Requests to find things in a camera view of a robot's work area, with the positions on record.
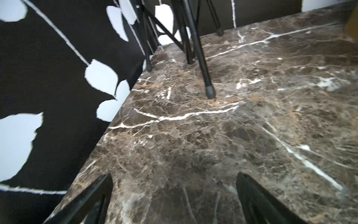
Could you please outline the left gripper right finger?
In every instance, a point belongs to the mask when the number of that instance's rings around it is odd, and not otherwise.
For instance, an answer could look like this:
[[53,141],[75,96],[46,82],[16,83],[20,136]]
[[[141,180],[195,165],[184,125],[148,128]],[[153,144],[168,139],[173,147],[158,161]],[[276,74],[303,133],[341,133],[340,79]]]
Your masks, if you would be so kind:
[[250,175],[239,172],[236,190],[248,224],[305,224]]

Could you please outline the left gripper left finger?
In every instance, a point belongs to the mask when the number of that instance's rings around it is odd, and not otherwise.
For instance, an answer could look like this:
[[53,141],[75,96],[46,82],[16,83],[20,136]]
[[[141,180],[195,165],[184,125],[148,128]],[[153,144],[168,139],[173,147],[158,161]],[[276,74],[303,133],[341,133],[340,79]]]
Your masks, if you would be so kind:
[[47,224],[104,224],[113,190],[111,174],[102,175],[66,205]]

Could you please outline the black perforated music stand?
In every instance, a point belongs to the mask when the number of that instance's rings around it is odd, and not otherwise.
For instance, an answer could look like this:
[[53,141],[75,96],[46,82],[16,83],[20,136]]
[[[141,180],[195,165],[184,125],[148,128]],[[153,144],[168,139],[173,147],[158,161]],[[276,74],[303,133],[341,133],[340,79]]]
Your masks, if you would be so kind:
[[198,34],[199,16],[200,16],[200,3],[196,9],[196,17],[192,12],[190,1],[171,1],[174,15],[178,23],[181,41],[174,37],[174,35],[162,24],[145,6],[144,1],[135,1],[138,9],[139,27],[142,34],[143,49],[145,52],[146,70],[151,71],[150,62],[150,44],[149,41],[149,24],[153,21],[154,25],[158,25],[165,35],[169,38],[186,54],[187,63],[193,64],[194,59],[197,59],[203,76],[205,91],[208,99],[215,99],[216,92],[212,84],[207,63],[205,60],[204,52]]

